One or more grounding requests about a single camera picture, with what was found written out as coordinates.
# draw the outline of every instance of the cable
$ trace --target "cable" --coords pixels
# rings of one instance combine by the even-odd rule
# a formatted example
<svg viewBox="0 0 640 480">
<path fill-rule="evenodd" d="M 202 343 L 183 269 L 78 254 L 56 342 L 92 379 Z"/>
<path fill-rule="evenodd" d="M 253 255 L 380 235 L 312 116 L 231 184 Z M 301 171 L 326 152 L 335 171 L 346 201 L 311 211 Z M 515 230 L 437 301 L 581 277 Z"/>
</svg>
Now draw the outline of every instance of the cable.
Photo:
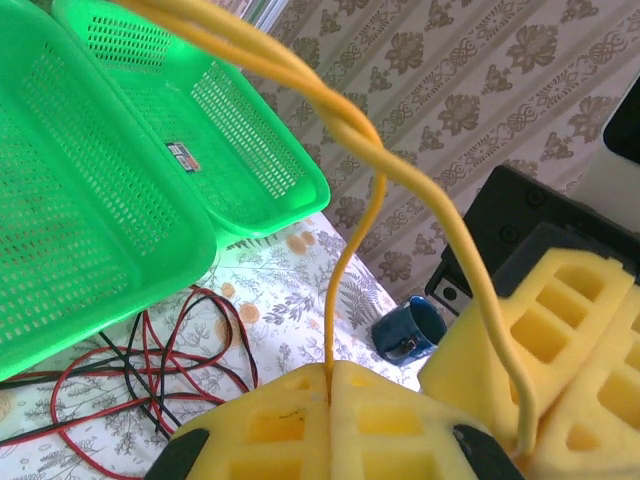
<svg viewBox="0 0 640 480">
<path fill-rule="evenodd" d="M 211 403 L 212 405 L 220 405 L 224 403 L 224 400 L 213 395 L 210 395 L 208 392 L 204 391 L 200 388 L 197 383 L 191 378 L 189 375 L 189 371 L 205 368 L 205 367 L 213 367 L 219 369 L 223 373 L 227 374 L 229 378 L 238 386 L 242 393 L 246 393 L 249 391 L 249 387 L 245 383 L 245 381 L 240 378 L 240 376 L 223 365 L 219 365 L 217 362 L 222 358 L 222 356 L 228 351 L 232 341 L 233 341 L 233 329 L 231 326 L 231 321 L 229 319 L 229 313 L 235 316 L 236 321 L 238 322 L 238 332 L 240 333 L 240 337 L 242 340 L 242 344 L 247 352 L 247 356 L 249 359 L 249 365 L 251 369 L 251 377 L 252 383 L 254 387 L 257 387 L 259 379 L 258 379 L 258 369 L 255 363 L 255 359 L 251 352 L 251 348 L 249 345 L 249 339 L 247 336 L 246 329 L 244 325 L 240 321 L 240 316 L 235 309 L 235 307 L 229 302 L 226 298 L 220 297 L 215 294 L 213 291 L 200 288 L 196 285 L 191 286 L 192 293 L 189 295 L 188 299 L 184 302 L 180 315 L 178 317 L 178 321 L 171 333 L 170 340 L 166 345 L 163 345 L 160 342 L 156 332 L 153 329 L 151 324 L 151 317 L 148 311 L 144 311 L 136 317 L 133 328 L 131 330 L 129 340 L 126 347 L 116 346 L 109 337 L 103 332 L 100 333 L 102 339 L 107 343 L 107 347 L 99 347 L 88 353 L 85 353 L 80 358 L 74 360 L 71 365 L 69 365 L 63 371 L 45 371 L 45 372 L 28 372 L 24 374 L 19 374 L 8 381 L 0 383 L 0 390 L 5 390 L 8 388 L 17 388 L 20 386 L 27 386 L 33 384 L 41 384 L 45 382 L 55 382 L 53 387 L 53 391 L 51 394 L 51 401 L 49 405 L 50 415 L 52 419 L 52 424 L 41 427 L 30 432 L 22 433 L 16 435 L 14 437 L 0 440 L 0 447 L 17 445 L 20 443 L 28 442 L 31 440 L 35 440 L 38 438 L 42 438 L 51 434 L 58 434 L 62 440 L 71 448 L 83 461 L 85 461 L 92 468 L 99 471 L 101 474 L 106 475 L 111 478 L 119 479 L 119 480 L 139 480 L 137 477 L 130 477 L 126 475 L 121 475 L 116 472 L 112 472 L 107 468 L 101 466 L 87 454 L 85 454 L 82 449 L 69 437 L 66 433 L 67 430 L 73 428 L 77 425 L 80 425 L 84 422 L 94 420 L 96 418 L 101 418 L 107 415 L 112 415 L 116 413 L 120 413 L 122 411 L 128 410 L 130 408 L 139 407 L 142 408 L 147 417 L 156 425 L 156 430 L 169 437 L 169 434 L 174 432 L 174 429 L 167 425 L 166 421 L 162 418 L 163 413 L 166 413 L 176 425 L 180 425 L 180 422 L 177 418 L 171 413 L 171 411 L 164 404 L 164 400 L 166 399 L 180 399 L 180 400 L 196 400 L 196 401 L 206 401 Z M 195 299 L 193 302 L 191 300 L 195 296 L 201 296 L 201 298 Z M 223 318 L 225 319 L 225 328 L 226 328 L 226 339 L 225 343 L 222 346 L 221 350 L 213 355 L 210 358 L 191 355 L 183 352 L 179 352 L 173 350 L 173 345 L 175 343 L 175 337 L 177 336 L 177 331 L 180 327 L 180 324 L 184 321 L 185 317 L 195 308 L 198 304 L 202 303 L 205 300 L 210 300 L 216 308 L 219 310 Z M 143 348 L 134 349 L 133 342 L 135 339 L 136 332 L 138 331 L 138 327 L 142 325 L 142 336 L 143 336 Z M 147 331 L 151 334 L 151 338 L 156 343 L 158 348 L 149 349 L 147 342 Z M 113 351 L 116 356 L 109 357 L 103 360 L 99 360 L 88 365 L 81 365 L 89 358 L 100 355 L 105 352 Z M 131 364 L 131 358 L 134 356 L 143 355 L 144 356 L 144 368 L 136 369 Z M 160 358 L 166 358 L 167 361 L 170 361 L 175 364 L 175 368 L 167 368 L 166 365 L 162 365 L 161 367 L 153 367 L 151 364 L 151 357 L 156 356 Z M 178 360 L 188 360 L 193 362 L 192 365 L 183 366 Z M 113 366 L 105 366 L 109 365 L 111 362 L 115 360 L 120 360 L 123 362 L 123 367 L 113 367 Z M 165 376 L 168 373 L 180 373 L 182 374 L 196 389 L 198 393 L 190 393 L 190 392 L 181 392 L 181 393 L 167 393 L 164 395 L 164 399 L 159 398 L 157 390 L 160 385 L 160 378 Z M 130 374 L 133 374 L 137 380 L 141 383 L 141 385 L 147 390 L 149 393 L 148 397 L 138 398 L 133 385 L 128 378 Z M 142 375 L 147 375 L 148 383 L 144 381 Z M 131 400 L 125 402 L 121 405 L 117 405 L 106 409 L 101 412 L 97 412 L 85 417 L 81 417 L 78 419 L 70 419 L 70 420 L 59 420 L 56 411 L 57 398 L 60 392 L 60 389 L 63 383 L 71 376 L 118 376 L 122 375 L 125 378 L 125 383 L 127 386 L 127 390 L 131 396 Z"/>
<path fill-rule="evenodd" d="M 310 99 L 336 141 L 382 174 L 376 177 L 372 203 L 343 251 L 329 285 L 325 306 L 325 364 L 329 386 L 333 367 L 333 307 L 339 279 L 380 209 L 378 196 L 380 193 L 384 196 L 384 175 L 387 175 L 424 201 L 442 225 L 474 292 L 493 348 L 520 398 L 516 455 L 530 453 L 535 445 L 539 417 L 535 390 L 511 344 L 480 254 L 446 193 L 416 167 L 385 150 L 377 134 L 372 133 L 375 128 L 362 112 L 316 80 L 317 76 L 309 74 L 309 68 L 301 65 L 302 60 L 267 34 L 203 0 L 116 1 L 217 57 L 299 91 Z M 224 39 L 207 33 L 204 28 Z"/>
</svg>

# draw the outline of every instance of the fabric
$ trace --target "fabric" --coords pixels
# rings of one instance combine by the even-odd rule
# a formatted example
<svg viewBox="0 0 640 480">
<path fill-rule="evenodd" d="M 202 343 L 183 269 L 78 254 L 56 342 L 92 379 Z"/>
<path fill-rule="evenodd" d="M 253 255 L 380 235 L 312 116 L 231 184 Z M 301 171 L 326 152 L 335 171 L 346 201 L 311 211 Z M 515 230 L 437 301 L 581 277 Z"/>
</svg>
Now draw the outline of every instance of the fabric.
<svg viewBox="0 0 640 480">
<path fill-rule="evenodd" d="M 246 240 L 223 251 L 198 282 L 226 296 L 238 309 L 248 331 L 261 383 L 323 359 L 323 309 L 329 276 L 344 241 L 321 214 L 262 240 Z M 169 337 L 188 292 L 182 291 L 151 309 L 161 340 Z M 336 357 L 349 359 L 416 390 L 424 361 L 397 368 L 372 350 L 371 326 L 395 303 L 358 259 L 342 282 L 336 311 Z M 107 329 L 117 345 L 126 345 L 132 322 Z M 224 341 L 224 322 L 203 303 L 189 314 L 177 337 L 177 349 L 213 355 Z M 140 345 L 141 334 L 137 337 Z M 247 357 L 235 335 L 223 364 L 250 384 Z M 104 346 L 99 337 L 80 342 L 38 365 L 37 370 L 65 368 L 72 359 Z M 206 391 L 232 399 L 234 384 L 213 369 L 198 370 L 196 382 Z M 0 391 L 0 438 L 50 424 L 53 384 Z M 170 392 L 192 391 L 186 381 L 169 378 Z M 139 386 L 136 391 L 145 396 Z M 63 384 L 58 415 L 79 417 L 129 399 L 124 381 L 76 377 Z M 170 402 L 181 422 L 209 410 L 205 403 Z M 141 410 L 129 410 L 71 430 L 70 436 L 100 464 L 123 474 L 142 476 L 166 444 L 154 433 Z M 51 435 L 24 445 L 0 448 L 1 477 L 6 480 L 90 480 L 102 478 Z"/>
<path fill-rule="evenodd" d="M 569 192 L 640 70 L 636 0 L 290 0 L 271 34 L 366 112 L 386 146 L 462 213 L 501 163 Z M 325 213 L 348 238 L 369 201 L 371 170 L 297 94 L 253 83 L 326 174 Z M 400 301 L 423 291 L 444 245 L 431 211 L 391 184 L 359 253 Z"/>
</svg>

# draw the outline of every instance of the yellow foam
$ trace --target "yellow foam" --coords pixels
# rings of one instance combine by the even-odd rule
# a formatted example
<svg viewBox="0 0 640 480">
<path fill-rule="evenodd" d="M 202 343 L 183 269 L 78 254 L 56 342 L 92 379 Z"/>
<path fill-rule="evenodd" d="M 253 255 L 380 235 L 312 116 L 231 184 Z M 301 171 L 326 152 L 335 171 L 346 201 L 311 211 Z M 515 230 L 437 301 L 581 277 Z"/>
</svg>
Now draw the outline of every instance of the yellow foam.
<svg viewBox="0 0 640 480">
<path fill-rule="evenodd" d="M 615 260 L 581 251 L 548 251 L 508 299 L 504 321 L 535 383 L 541 414 L 575 377 L 633 277 Z M 423 392 L 467 412 L 511 451 L 517 394 L 472 304 L 418 375 Z"/>
<path fill-rule="evenodd" d="M 528 471 L 532 480 L 640 478 L 639 287 L 545 418 Z"/>
<path fill-rule="evenodd" d="M 189 480 L 326 480 L 329 409 L 324 366 L 306 365 L 180 428 L 209 439 Z"/>
<path fill-rule="evenodd" d="M 337 362 L 331 405 L 332 480 L 476 480 L 452 427 L 468 415 L 351 362 Z"/>
<path fill-rule="evenodd" d="M 189 480 L 475 480 L 452 434 L 468 415 L 351 362 L 307 365 L 201 415 L 174 438 L 209 439 Z"/>
</svg>

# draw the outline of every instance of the yellow cable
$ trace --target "yellow cable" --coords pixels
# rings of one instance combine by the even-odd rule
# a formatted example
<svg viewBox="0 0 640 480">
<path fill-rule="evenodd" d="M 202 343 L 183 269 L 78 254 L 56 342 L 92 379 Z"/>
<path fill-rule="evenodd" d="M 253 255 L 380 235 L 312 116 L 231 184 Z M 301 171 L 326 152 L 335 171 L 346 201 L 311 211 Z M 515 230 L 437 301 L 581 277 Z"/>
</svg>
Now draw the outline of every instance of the yellow cable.
<svg viewBox="0 0 640 480">
<path fill-rule="evenodd" d="M 520 398 L 518 452 L 530 453 L 535 445 L 538 419 L 537 399 L 531 379 L 518 361 L 512 347 L 510 336 L 502 321 L 500 304 L 480 254 L 460 214 L 446 193 L 420 170 L 385 150 L 377 134 L 375 139 L 372 138 L 373 135 L 370 132 L 373 126 L 364 114 L 342 95 L 330 90 L 321 82 L 313 80 L 307 71 L 308 67 L 304 66 L 299 70 L 298 63 L 301 60 L 275 39 L 258 32 L 233 16 L 229 18 L 227 12 L 203 0 L 155 0 L 153 4 L 161 5 L 162 10 L 136 0 L 117 1 L 217 57 L 301 92 L 318 109 L 320 117 L 339 143 L 373 166 L 376 171 L 406 186 L 433 210 L 474 292 L 474 298 L 480 308 L 496 354 L 515 384 Z M 202 27 L 206 25 L 207 28 L 214 29 L 217 35 L 224 32 L 224 36 L 231 43 L 226 43 L 221 38 L 189 22 L 195 22 Z M 384 196 L 384 177 L 377 176 L 375 185 L 376 198 L 372 201 L 356 234 L 338 262 L 342 271 L 336 268 L 332 277 L 332 280 L 336 279 L 330 284 L 334 301 L 339 277 L 380 208 L 378 201 L 381 203 L 382 200 L 378 196 L 380 194 Z M 333 310 L 325 309 L 326 335 L 332 335 L 329 331 L 333 332 L 332 313 Z M 332 342 L 331 344 L 327 342 L 327 345 L 329 349 L 332 348 Z"/>
</svg>

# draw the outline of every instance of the floral bedsheet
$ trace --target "floral bedsheet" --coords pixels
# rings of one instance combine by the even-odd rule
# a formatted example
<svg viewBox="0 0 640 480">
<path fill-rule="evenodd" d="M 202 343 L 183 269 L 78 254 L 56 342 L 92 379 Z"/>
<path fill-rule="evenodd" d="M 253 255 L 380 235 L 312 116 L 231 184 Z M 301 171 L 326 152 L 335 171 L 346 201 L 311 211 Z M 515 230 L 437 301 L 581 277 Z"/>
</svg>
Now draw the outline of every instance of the floral bedsheet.
<svg viewBox="0 0 640 480">
<path fill-rule="evenodd" d="M 323 308 L 327 285 L 344 240 L 322 214 L 299 222 L 276 235 L 245 240 L 220 252 L 199 282 L 226 296 L 247 327 L 261 383 L 269 382 L 301 365 L 323 359 Z M 179 292 L 151 310 L 162 340 L 169 336 L 187 291 Z M 372 274 L 354 259 L 343 279 L 336 311 L 336 356 L 349 359 L 409 388 L 417 389 L 421 362 L 397 368 L 372 350 L 370 329 L 395 306 Z M 177 347 L 181 351 L 212 355 L 224 340 L 220 315 L 203 302 L 187 317 Z M 125 345 L 132 321 L 111 327 L 107 335 Z M 248 362 L 239 337 L 223 359 L 247 384 Z M 49 358 L 37 369 L 62 369 L 70 361 L 98 346 L 100 337 L 85 340 Z M 205 390 L 231 400 L 235 385 L 212 369 L 198 370 L 196 382 Z M 189 391 L 180 378 L 169 378 L 169 391 Z M 50 423 L 52 384 L 0 391 L 0 438 Z M 144 391 L 137 386 L 140 395 Z M 122 379 L 76 377 L 67 381 L 57 411 L 62 419 L 77 418 L 129 399 Z M 211 408 L 208 404 L 169 402 L 181 422 Z M 101 465 L 121 474 L 144 476 L 166 440 L 140 409 L 129 410 L 80 425 L 70 436 Z M 51 435 L 20 446 L 0 448 L 2 478 L 7 480 L 85 480 L 105 478 L 88 468 L 62 440 Z"/>
</svg>

